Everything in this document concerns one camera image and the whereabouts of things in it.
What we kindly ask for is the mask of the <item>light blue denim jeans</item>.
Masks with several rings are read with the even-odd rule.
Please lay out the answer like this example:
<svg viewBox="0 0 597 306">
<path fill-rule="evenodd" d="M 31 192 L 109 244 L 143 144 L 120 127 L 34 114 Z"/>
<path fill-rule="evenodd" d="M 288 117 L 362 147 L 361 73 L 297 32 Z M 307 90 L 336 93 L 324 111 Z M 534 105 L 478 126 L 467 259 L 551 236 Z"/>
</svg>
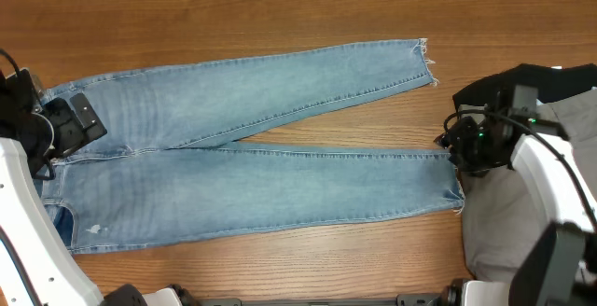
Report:
<svg viewBox="0 0 597 306">
<path fill-rule="evenodd" d="M 439 150 L 250 144 L 247 137 L 429 85 L 424 39 L 171 65 L 49 89 L 84 95 L 105 136 L 36 181 L 74 254 L 364 223 L 460 207 Z"/>
</svg>

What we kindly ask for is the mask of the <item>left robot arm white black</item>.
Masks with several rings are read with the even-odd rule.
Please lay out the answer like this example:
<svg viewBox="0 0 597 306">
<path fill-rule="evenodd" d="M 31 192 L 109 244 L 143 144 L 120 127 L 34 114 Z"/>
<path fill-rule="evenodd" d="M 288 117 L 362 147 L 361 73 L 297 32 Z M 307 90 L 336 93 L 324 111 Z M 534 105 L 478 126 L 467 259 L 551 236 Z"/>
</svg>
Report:
<svg viewBox="0 0 597 306">
<path fill-rule="evenodd" d="M 1 79 L 1 288 L 11 305 L 176 305 L 175 289 L 141 294 L 123 285 L 103 296 L 50 221 L 34 181 L 56 153 L 58 123 L 25 69 Z"/>
</svg>

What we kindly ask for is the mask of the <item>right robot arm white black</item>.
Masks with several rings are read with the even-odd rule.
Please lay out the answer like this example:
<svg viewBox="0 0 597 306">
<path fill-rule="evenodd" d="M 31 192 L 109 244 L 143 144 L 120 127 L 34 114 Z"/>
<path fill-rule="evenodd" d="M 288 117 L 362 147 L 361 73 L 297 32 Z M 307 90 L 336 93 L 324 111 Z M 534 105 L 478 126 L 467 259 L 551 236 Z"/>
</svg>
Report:
<svg viewBox="0 0 597 306">
<path fill-rule="evenodd" d="M 473 278 L 440 305 L 592 305 L 596 301 L 596 93 L 555 102 L 516 86 L 460 105 L 437 143 L 463 180 Z"/>
</svg>

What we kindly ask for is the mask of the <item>grey folded trousers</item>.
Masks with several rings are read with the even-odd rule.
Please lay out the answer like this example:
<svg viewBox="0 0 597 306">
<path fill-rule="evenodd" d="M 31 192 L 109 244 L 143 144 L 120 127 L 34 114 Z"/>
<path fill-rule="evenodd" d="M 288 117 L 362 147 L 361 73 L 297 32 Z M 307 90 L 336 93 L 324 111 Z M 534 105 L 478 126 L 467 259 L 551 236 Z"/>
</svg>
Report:
<svg viewBox="0 0 597 306">
<path fill-rule="evenodd" d="M 570 136 L 574 159 L 596 193 L 596 92 L 537 107 L 541 118 L 558 121 Z M 547 226 L 539 220 L 521 175 L 506 166 L 483 177 L 462 175 L 465 193 L 465 262 L 482 281 L 509 283 Z"/>
</svg>

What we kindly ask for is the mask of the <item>black folded garment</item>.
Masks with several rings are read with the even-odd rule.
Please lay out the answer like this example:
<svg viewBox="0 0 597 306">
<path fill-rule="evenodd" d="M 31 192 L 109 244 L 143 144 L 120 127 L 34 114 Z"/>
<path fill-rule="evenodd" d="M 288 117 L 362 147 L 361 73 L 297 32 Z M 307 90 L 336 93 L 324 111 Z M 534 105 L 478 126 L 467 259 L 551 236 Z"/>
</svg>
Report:
<svg viewBox="0 0 597 306">
<path fill-rule="evenodd" d="M 557 102 L 596 86 L 596 65 L 593 63 L 576 67 L 555 69 L 522 63 L 504 72 L 486 76 L 464 87 L 452 96 L 454 107 L 460 105 L 483 106 L 496 100 L 497 92 L 514 85 L 538 89 L 541 103 Z"/>
</svg>

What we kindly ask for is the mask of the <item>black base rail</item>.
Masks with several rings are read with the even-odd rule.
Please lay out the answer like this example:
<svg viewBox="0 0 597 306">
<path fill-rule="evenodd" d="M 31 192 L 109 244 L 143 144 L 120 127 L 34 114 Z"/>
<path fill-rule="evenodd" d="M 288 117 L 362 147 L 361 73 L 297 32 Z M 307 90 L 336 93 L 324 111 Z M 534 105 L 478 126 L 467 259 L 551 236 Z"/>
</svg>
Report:
<svg viewBox="0 0 597 306">
<path fill-rule="evenodd" d="M 172 285 L 184 306 L 436 306 L 438 293 L 402 294 L 389 299 L 198 299 L 180 285 Z"/>
</svg>

